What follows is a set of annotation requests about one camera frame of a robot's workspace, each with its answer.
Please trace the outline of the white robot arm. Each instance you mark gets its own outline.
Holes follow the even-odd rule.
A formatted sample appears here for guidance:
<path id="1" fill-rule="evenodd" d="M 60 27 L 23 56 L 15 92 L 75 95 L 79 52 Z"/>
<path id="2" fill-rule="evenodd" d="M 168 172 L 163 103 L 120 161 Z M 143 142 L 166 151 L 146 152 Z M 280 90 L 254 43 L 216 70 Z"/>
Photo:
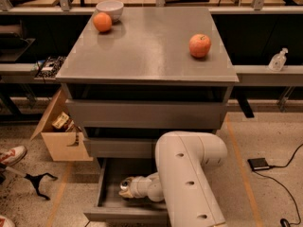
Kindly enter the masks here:
<path id="1" fill-rule="evenodd" d="M 204 166 L 219 166 L 226 156 L 225 142 L 212 133 L 165 133 L 155 146 L 157 171 L 126 178 L 119 195 L 164 201 L 171 227 L 228 227 L 203 171 Z"/>

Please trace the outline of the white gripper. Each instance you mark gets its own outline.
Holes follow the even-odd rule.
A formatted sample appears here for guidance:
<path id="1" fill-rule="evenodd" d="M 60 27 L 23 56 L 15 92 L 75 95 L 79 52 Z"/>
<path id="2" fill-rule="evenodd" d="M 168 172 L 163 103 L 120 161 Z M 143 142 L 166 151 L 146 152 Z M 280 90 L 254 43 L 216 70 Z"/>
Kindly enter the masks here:
<path id="1" fill-rule="evenodd" d="M 125 199 L 145 198 L 148 196 L 148 189 L 151 183 L 152 180 L 150 178 L 142 176 L 134 177 L 131 179 L 129 190 L 120 190 L 118 194 Z"/>

